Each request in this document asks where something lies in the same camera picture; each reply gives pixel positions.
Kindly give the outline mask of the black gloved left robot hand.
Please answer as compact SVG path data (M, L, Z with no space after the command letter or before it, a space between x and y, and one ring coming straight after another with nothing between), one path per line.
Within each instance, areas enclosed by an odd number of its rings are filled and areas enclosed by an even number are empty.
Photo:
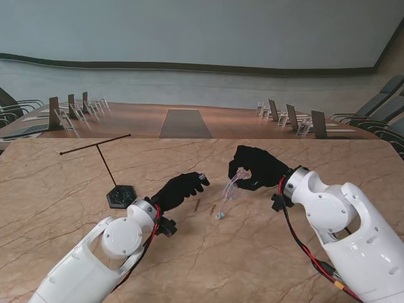
M204 174L190 172L171 178L161 190L151 198L154 205L158 205L161 213L181 205L186 198L204 191L204 186L210 185Z

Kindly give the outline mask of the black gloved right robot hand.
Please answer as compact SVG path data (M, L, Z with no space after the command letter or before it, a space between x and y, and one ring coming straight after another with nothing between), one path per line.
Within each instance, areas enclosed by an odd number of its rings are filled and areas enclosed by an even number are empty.
M250 171L249 179L238 179L239 188L255 191L261 187L273 187L279 184L292 169L276 157L260 148L239 145L232 161L229 162L229 179L232 179L239 168Z

